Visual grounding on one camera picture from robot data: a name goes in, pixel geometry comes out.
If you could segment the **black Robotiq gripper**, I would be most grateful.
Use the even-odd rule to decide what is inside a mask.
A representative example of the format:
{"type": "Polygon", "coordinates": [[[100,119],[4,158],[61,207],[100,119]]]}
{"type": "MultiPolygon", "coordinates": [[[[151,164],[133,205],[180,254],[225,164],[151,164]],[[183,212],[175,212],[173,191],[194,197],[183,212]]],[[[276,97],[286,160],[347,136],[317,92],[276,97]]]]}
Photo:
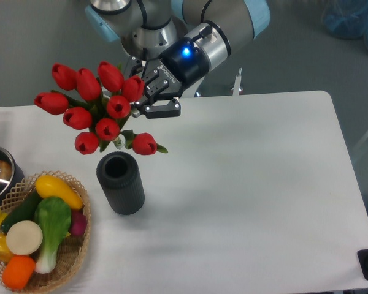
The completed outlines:
{"type": "Polygon", "coordinates": [[[131,105],[131,116],[144,115],[147,119],[179,117],[181,104],[174,97],[180,97],[208,71],[208,58],[190,38],[180,39],[147,62],[130,56],[124,66],[125,80],[139,76],[147,86],[145,97],[131,105]],[[159,100],[170,101],[165,105],[152,105],[159,100]]]}

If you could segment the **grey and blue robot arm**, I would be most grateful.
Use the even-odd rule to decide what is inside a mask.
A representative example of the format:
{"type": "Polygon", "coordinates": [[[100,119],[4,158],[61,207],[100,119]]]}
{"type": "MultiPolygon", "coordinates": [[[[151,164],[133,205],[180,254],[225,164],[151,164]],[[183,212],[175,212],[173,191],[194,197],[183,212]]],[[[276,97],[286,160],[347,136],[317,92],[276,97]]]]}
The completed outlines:
{"type": "Polygon", "coordinates": [[[179,116],[179,98],[270,22],[266,1],[91,1],[85,14],[104,40],[121,42],[125,77],[145,83],[131,114],[149,119],[179,116]]]}

